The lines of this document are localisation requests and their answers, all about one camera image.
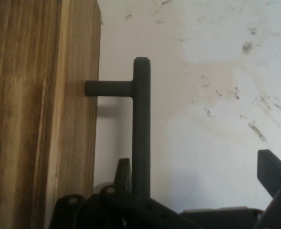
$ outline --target wood grain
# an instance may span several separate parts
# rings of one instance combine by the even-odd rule
[[[43,228],[90,195],[101,15],[96,0],[0,0],[0,228]]]

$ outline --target mechanical part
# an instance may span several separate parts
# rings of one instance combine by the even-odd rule
[[[87,96],[133,98],[132,179],[128,158],[120,159],[114,185],[84,200],[70,195],[56,203],[50,229],[281,229],[281,161],[258,151],[257,177],[273,197],[263,212],[249,208],[177,214],[150,196],[150,61],[136,58],[131,82],[86,82]]]
[[[150,60],[134,60],[132,81],[86,81],[86,96],[121,96],[133,99],[132,192],[150,197]]]
[[[272,197],[281,188],[281,161],[268,149],[258,151],[257,178]]]

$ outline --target black bracket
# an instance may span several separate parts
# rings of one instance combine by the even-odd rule
[[[133,99],[132,193],[150,197],[150,60],[134,60],[132,81],[86,81],[86,96],[117,96]]]

